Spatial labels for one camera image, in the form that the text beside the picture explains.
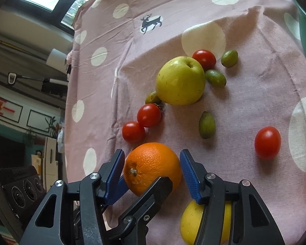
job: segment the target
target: cherry tomato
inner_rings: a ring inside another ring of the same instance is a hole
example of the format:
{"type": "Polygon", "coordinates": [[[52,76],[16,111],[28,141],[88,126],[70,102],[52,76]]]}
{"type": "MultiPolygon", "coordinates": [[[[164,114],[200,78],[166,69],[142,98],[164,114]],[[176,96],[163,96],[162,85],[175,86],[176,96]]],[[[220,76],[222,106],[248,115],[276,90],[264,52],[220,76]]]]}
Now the cherry tomato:
{"type": "Polygon", "coordinates": [[[193,59],[198,61],[203,67],[204,72],[213,69],[216,64],[216,58],[213,53],[208,50],[197,50],[193,54],[193,59]]]}
{"type": "Polygon", "coordinates": [[[128,143],[137,143],[145,138],[145,129],[136,121],[129,121],[122,126],[122,137],[128,143]]]}
{"type": "Polygon", "coordinates": [[[276,157],[281,147],[281,136],[273,126],[261,129],[255,137],[255,151],[260,159],[271,160],[276,157]]]}
{"type": "Polygon", "coordinates": [[[137,121],[143,127],[152,127],[161,121],[161,110],[153,104],[145,104],[137,113],[137,121]]]}

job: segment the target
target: small green fruit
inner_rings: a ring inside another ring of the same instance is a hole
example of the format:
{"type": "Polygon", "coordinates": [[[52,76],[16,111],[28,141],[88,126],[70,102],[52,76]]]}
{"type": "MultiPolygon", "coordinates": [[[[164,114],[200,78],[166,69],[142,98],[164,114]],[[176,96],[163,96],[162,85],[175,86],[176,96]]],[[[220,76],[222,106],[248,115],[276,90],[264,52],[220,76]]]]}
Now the small green fruit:
{"type": "Polygon", "coordinates": [[[229,50],[225,52],[221,57],[221,64],[224,67],[232,67],[238,61],[238,52],[236,50],[229,50]]]}
{"type": "Polygon", "coordinates": [[[157,104],[157,105],[159,105],[161,103],[161,100],[157,96],[156,91],[152,92],[151,94],[149,94],[146,97],[145,104],[149,104],[149,103],[154,103],[154,104],[157,104]]]}
{"type": "Polygon", "coordinates": [[[215,134],[215,121],[212,114],[207,111],[202,113],[198,123],[198,131],[203,139],[208,139],[215,134]]]}
{"type": "Polygon", "coordinates": [[[227,79],[224,75],[216,70],[207,70],[205,72],[205,78],[212,87],[224,87],[227,83],[227,79]]]}

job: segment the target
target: black deer silhouette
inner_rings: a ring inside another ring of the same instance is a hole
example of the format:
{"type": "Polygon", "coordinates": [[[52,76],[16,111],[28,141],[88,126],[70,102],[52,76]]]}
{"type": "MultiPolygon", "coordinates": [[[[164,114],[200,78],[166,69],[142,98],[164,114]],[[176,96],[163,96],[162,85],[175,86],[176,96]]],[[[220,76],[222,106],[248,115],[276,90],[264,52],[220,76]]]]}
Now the black deer silhouette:
{"type": "Polygon", "coordinates": [[[158,18],[156,18],[154,20],[149,21],[149,18],[151,16],[152,16],[152,14],[147,14],[146,17],[141,18],[141,21],[143,21],[141,31],[144,32],[144,34],[146,33],[147,28],[151,25],[154,25],[153,29],[155,29],[156,25],[159,24],[159,23],[160,23],[160,26],[162,26],[162,22],[160,20],[161,16],[159,16],[158,18]]]}

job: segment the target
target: black speaker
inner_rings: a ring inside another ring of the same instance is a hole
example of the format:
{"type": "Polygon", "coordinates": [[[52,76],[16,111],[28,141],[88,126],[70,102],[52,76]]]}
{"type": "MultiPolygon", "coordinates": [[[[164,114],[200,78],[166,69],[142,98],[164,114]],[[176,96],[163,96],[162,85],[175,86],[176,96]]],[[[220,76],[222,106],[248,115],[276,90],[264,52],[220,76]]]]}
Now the black speaker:
{"type": "Polygon", "coordinates": [[[45,194],[33,166],[0,169],[0,220],[17,242],[45,194]]]}

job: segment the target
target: yellow fruit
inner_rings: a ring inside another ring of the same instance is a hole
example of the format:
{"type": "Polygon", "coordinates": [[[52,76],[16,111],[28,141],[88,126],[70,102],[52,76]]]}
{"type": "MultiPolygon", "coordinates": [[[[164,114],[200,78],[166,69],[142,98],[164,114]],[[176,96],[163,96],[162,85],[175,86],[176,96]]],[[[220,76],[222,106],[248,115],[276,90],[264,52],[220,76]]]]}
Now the yellow fruit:
{"type": "Polygon", "coordinates": [[[179,56],[167,62],[156,78],[157,96],[171,105],[193,104],[205,88],[205,74],[200,63],[193,58],[179,56]]]}
{"type": "MultiPolygon", "coordinates": [[[[189,203],[180,221],[180,234],[184,242],[193,245],[203,215],[204,205],[194,200],[189,203]]],[[[231,227],[231,202],[225,202],[221,243],[229,240],[231,227]]]]}

